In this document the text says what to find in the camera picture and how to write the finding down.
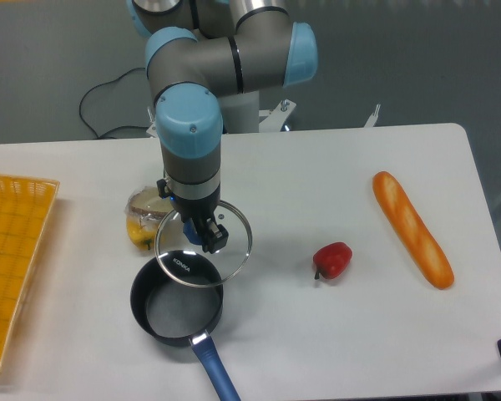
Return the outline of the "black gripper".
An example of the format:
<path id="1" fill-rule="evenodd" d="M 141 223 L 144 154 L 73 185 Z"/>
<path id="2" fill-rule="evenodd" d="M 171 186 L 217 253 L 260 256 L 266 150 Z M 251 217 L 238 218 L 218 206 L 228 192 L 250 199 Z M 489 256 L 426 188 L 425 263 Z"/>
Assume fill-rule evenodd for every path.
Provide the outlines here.
<path id="1" fill-rule="evenodd" d="M 214 220 L 214 211 L 220 203 L 220 185 L 214 190 L 206 190 L 203 195 L 200 188 L 203 184 L 174 191 L 177 184 L 178 181 L 172 181 L 169 177 L 158 180 L 159 197 L 169 199 L 173 209 L 180 213 L 184 221 L 193 220 L 195 242 L 202 246 L 203 252 L 214 254 L 220 251 L 228 241 L 228 231 Z"/>

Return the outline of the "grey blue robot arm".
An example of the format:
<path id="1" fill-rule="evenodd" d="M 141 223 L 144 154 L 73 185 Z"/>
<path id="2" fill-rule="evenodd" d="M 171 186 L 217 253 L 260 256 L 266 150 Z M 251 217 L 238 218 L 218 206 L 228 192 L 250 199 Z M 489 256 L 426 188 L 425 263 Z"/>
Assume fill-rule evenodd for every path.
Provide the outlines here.
<path id="1" fill-rule="evenodd" d="M 145 73 L 164 163 L 159 195 L 191 221 L 202 249 L 228 241 L 220 202 L 221 98 L 312 79 L 316 37 L 282 1 L 129 1 L 146 38 Z"/>

